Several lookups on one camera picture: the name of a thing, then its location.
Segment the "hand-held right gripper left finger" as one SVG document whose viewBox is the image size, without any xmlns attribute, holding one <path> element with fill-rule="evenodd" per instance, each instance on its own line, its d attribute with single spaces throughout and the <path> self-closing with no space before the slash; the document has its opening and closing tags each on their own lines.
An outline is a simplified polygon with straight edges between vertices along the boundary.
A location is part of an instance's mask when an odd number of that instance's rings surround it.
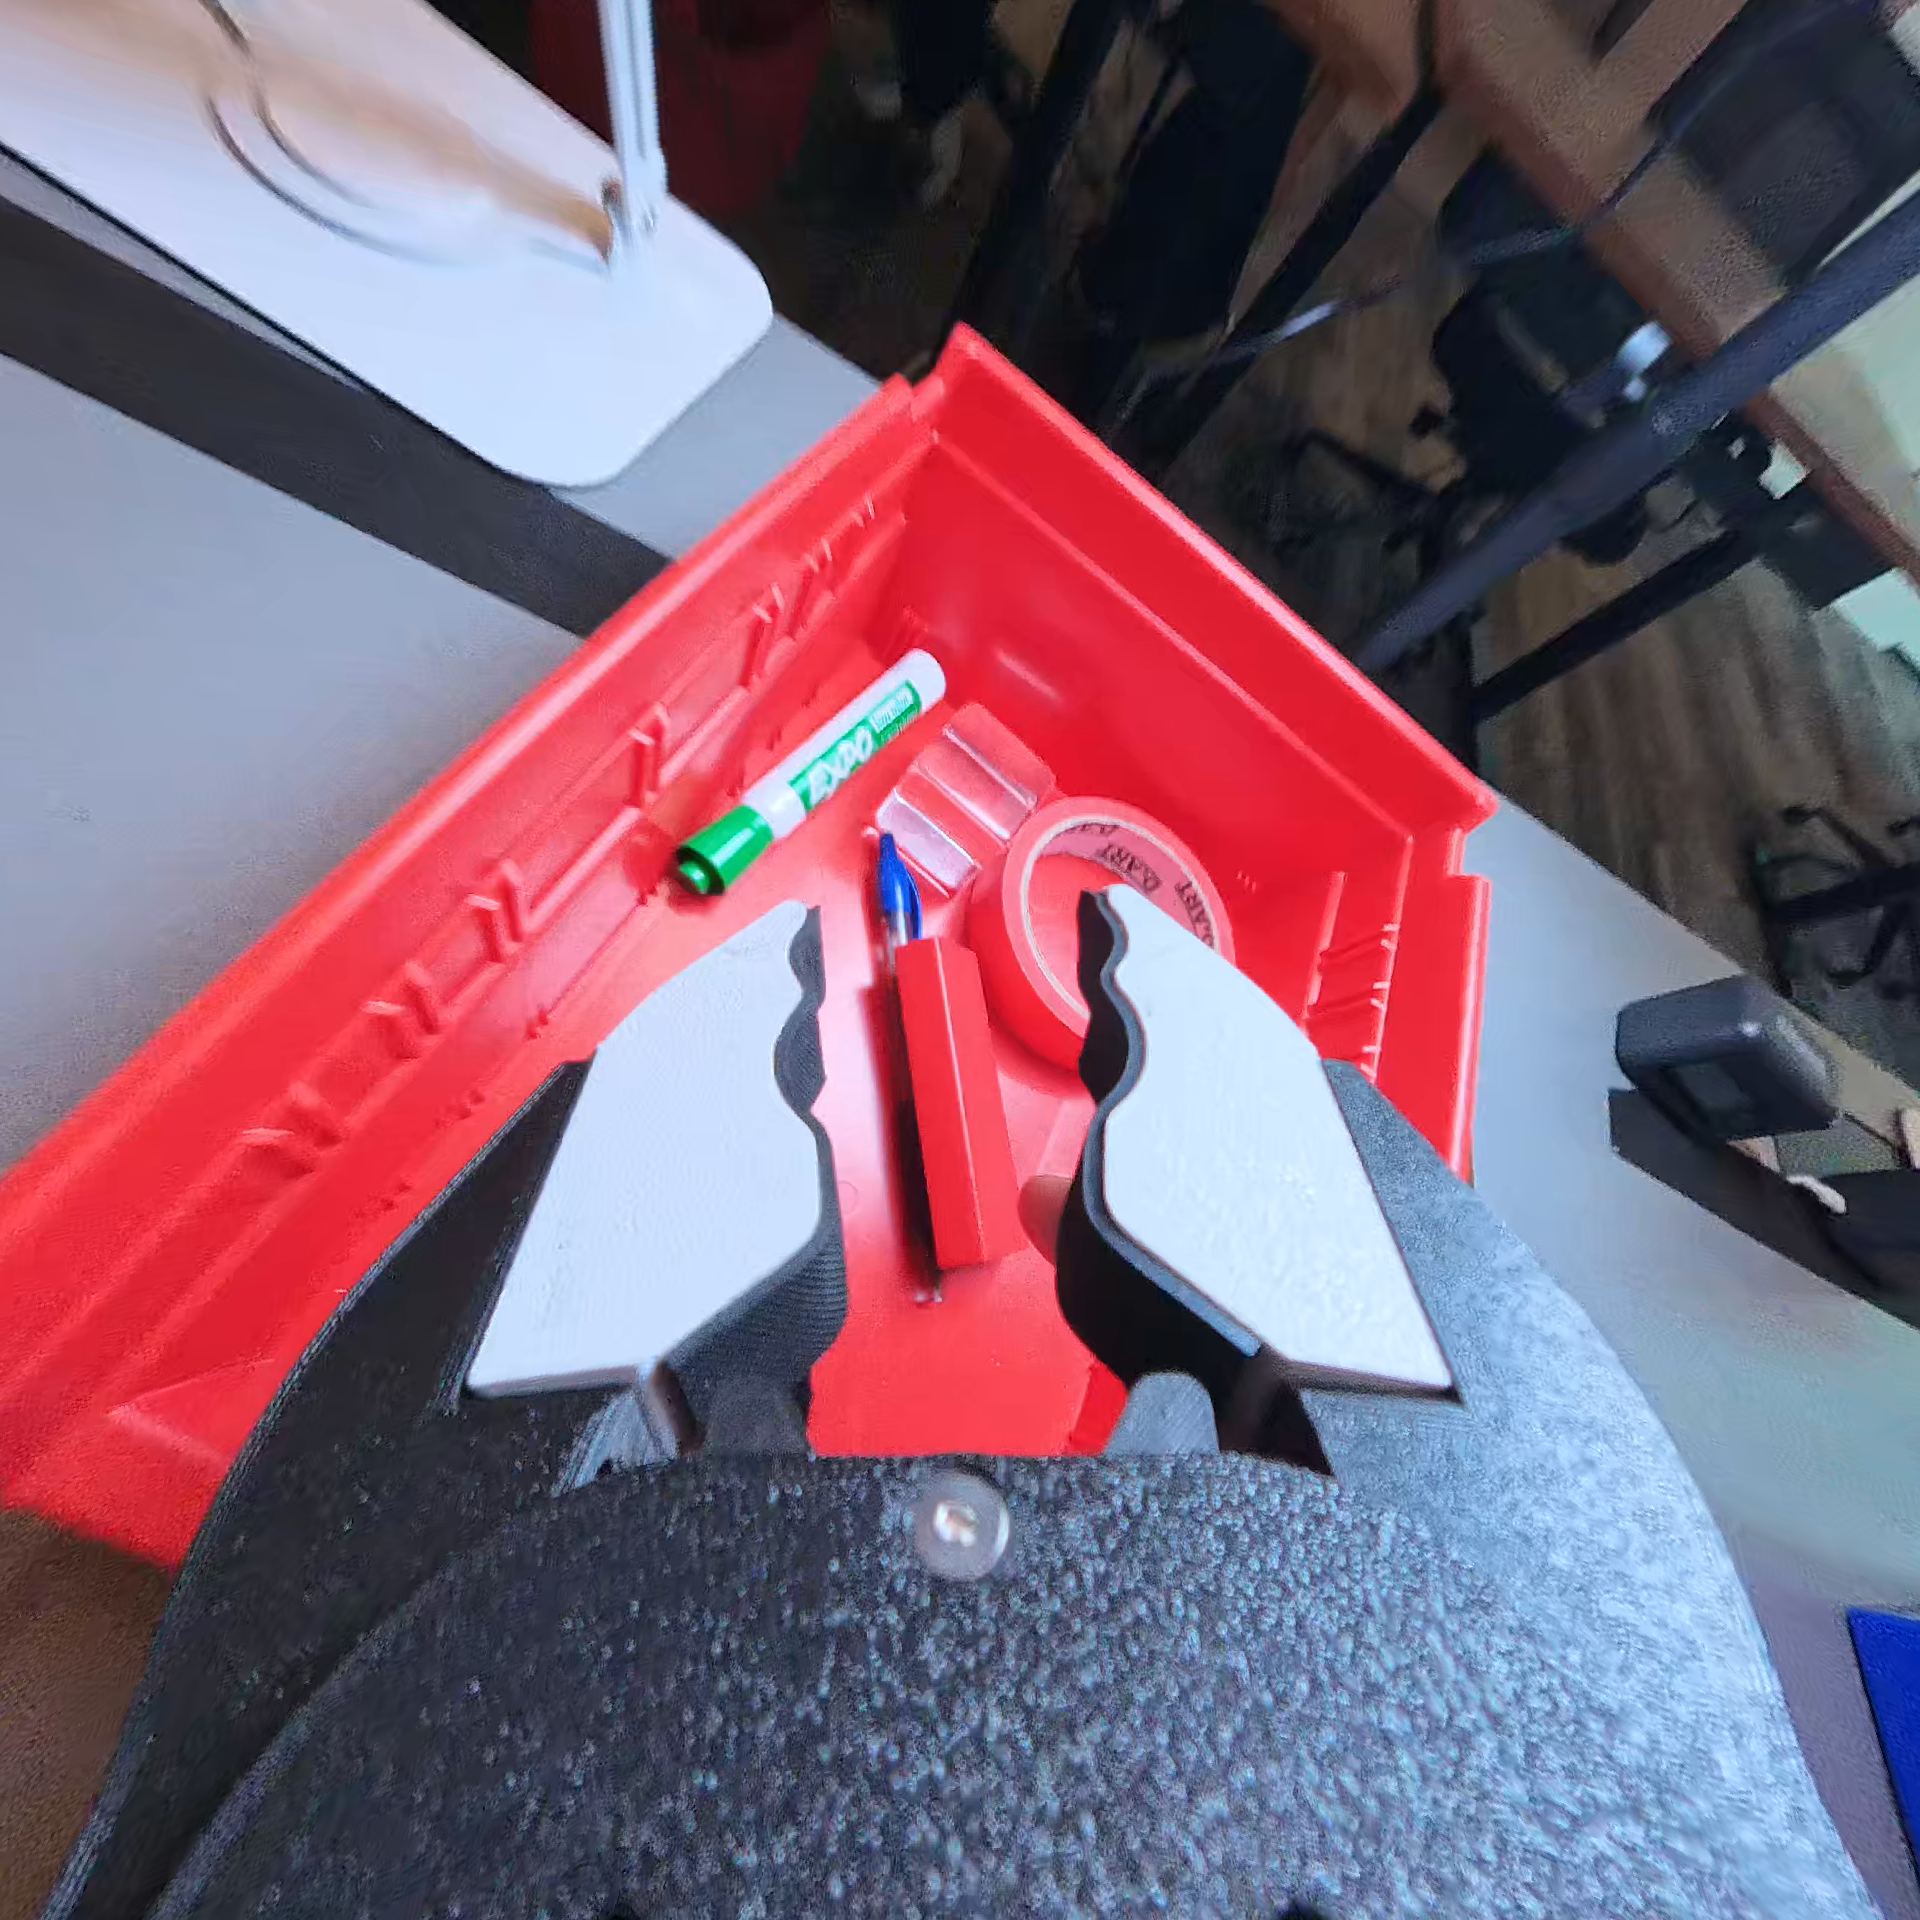
<svg viewBox="0 0 1920 1920">
<path fill-rule="evenodd" d="M 811 1459 L 847 1321 L 824 1090 L 824 937 L 783 902 L 595 1051 L 466 1364 L 482 1402 L 612 1387 L 660 1441 Z"/>
</svg>

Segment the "red toy block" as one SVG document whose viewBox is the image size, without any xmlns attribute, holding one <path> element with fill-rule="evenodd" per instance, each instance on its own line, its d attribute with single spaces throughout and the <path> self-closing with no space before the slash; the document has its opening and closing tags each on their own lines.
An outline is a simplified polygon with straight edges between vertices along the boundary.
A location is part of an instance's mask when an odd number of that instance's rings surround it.
<svg viewBox="0 0 1920 1920">
<path fill-rule="evenodd" d="M 1020 1180 L 973 954 L 922 937 L 896 954 L 896 999 L 938 1272 L 1024 1248 Z"/>
</svg>

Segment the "green dry-erase marker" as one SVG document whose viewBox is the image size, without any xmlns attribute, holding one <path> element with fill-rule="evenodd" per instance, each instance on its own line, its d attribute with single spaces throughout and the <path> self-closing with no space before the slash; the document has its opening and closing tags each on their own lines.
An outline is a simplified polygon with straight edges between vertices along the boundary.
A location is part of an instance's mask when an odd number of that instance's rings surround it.
<svg viewBox="0 0 1920 1920">
<path fill-rule="evenodd" d="M 915 650 L 814 729 L 720 818 L 675 852 L 675 876 L 699 899 L 731 889 L 946 696 L 943 666 Z"/>
</svg>

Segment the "white folding stand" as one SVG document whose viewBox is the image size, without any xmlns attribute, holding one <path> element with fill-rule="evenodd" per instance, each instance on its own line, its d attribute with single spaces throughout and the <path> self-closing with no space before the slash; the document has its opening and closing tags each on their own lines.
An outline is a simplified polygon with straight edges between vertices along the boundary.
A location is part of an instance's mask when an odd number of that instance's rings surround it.
<svg viewBox="0 0 1920 1920">
<path fill-rule="evenodd" d="M 429 6 L 4 6 L 4 146 L 482 463 L 592 489 L 774 315 L 667 191 L 651 8 L 595 11 L 610 142 Z"/>
</svg>

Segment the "red bag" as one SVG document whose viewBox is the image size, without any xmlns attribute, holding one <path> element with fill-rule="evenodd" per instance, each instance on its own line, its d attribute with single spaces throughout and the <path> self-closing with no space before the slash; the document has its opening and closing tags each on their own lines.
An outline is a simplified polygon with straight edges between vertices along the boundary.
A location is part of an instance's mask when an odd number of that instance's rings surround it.
<svg viewBox="0 0 1920 1920">
<path fill-rule="evenodd" d="M 754 216 L 794 168 L 832 39 L 827 2 L 653 2 L 658 132 L 669 192 L 708 224 Z M 532 81 L 607 138 L 595 2 L 532 2 Z"/>
</svg>

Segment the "wooden office desk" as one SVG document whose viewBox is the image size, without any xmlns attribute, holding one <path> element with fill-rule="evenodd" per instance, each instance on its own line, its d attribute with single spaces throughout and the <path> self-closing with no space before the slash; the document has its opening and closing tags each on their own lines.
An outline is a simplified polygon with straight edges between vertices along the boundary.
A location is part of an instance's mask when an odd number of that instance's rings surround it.
<svg viewBox="0 0 1920 1920">
<path fill-rule="evenodd" d="M 1436 6 L 1430 78 L 1532 192 L 1666 329 L 1687 366 L 1589 435 L 1558 472 L 1430 574 L 1365 638 L 1380 676 L 1570 532 L 1679 467 L 1727 416 L 1750 420 L 1888 569 L 1916 578 L 1916 505 L 1875 399 L 1830 351 L 1916 281 L 1906 191 L 1805 284 L 1784 290 L 1692 176 L 1653 154 L 1614 64 L 1586 60 L 1542 6 Z"/>
</svg>

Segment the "red tape roll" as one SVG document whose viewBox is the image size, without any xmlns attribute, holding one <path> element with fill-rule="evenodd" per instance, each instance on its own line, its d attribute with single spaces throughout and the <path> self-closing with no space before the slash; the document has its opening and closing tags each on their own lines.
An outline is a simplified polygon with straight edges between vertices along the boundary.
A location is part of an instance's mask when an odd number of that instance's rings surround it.
<svg viewBox="0 0 1920 1920">
<path fill-rule="evenodd" d="M 1076 986 L 1076 902 L 1120 883 L 1234 958 L 1226 897 L 1210 868 L 1151 814 L 1103 798 L 1032 810 L 967 891 L 967 942 L 996 1026 L 1044 1064 L 1072 1067 L 1088 1033 Z"/>
</svg>

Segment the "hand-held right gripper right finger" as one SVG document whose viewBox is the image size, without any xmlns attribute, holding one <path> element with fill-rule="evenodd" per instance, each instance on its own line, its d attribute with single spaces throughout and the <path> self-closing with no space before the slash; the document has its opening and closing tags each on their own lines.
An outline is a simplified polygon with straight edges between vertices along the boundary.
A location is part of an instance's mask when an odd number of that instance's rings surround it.
<svg viewBox="0 0 1920 1920">
<path fill-rule="evenodd" d="M 1085 889 L 1079 1076 L 1092 1113 L 1054 1274 L 1128 1402 L 1312 1472 L 1310 1393 L 1454 1406 L 1455 1369 L 1335 1076 L 1245 975 L 1135 889 Z"/>
</svg>

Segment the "red plastic bin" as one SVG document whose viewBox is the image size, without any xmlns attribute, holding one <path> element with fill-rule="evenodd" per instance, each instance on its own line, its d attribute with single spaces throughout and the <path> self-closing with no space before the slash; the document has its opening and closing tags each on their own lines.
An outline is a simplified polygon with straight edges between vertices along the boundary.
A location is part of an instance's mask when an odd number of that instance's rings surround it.
<svg viewBox="0 0 1920 1920">
<path fill-rule="evenodd" d="M 915 650 L 946 696 L 720 897 L 675 852 Z M 787 899 L 822 914 L 851 1310 L 827 1455 L 1092 1455 L 1120 1386 L 1021 1252 L 912 1300 L 875 1090 L 875 812 L 962 705 L 1138 807 L 1236 968 L 1455 1174 L 1495 794 L 960 329 L 587 638 L 4 1176 L 4 1504 L 176 1566 L 336 1305 L 564 1064 Z"/>
</svg>

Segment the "clear plastic block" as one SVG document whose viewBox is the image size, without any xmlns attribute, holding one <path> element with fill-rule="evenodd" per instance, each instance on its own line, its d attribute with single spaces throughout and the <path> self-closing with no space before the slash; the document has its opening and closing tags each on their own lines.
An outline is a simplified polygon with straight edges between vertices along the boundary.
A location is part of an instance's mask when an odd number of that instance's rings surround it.
<svg viewBox="0 0 1920 1920">
<path fill-rule="evenodd" d="M 878 807 L 924 902 L 964 899 L 1021 825 L 1058 795 L 1050 763 L 986 705 L 962 705 Z"/>
</svg>

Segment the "black box device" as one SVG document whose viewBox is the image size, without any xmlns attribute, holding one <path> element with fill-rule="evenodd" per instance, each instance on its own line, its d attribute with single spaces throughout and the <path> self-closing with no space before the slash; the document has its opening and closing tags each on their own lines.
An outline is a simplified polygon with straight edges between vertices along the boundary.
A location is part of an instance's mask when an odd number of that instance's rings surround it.
<svg viewBox="0 0 1920 1920">
<path fill-rule="evenodd" d="M 1750 976 L 1631 999 L 1614 1054 L 1620 1162 L 1916 1328 L 1916 1096 Z"/>
</svg>

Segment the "blue pen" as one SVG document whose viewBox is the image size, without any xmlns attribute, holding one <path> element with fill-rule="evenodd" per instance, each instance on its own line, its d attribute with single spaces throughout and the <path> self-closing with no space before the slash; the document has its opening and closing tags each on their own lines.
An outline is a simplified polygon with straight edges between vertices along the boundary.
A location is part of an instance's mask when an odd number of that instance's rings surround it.
<svg viewBox="0 0 1920 1920">
<path fill-rule="evenodd" d="M 875 903 L 879 924 L 879 1008 L 890 1046 L 902 1239 L 915 1267 L 915 1304 L 938 1305 L 943 1299 L 943 1281 L 932 1242 L 922 1128 L 906 1046 L 906 1015 L 898 992 L 900 952 L 922 937 L 922 889 L 890 832 L 878 835 Z"/>
</svg>

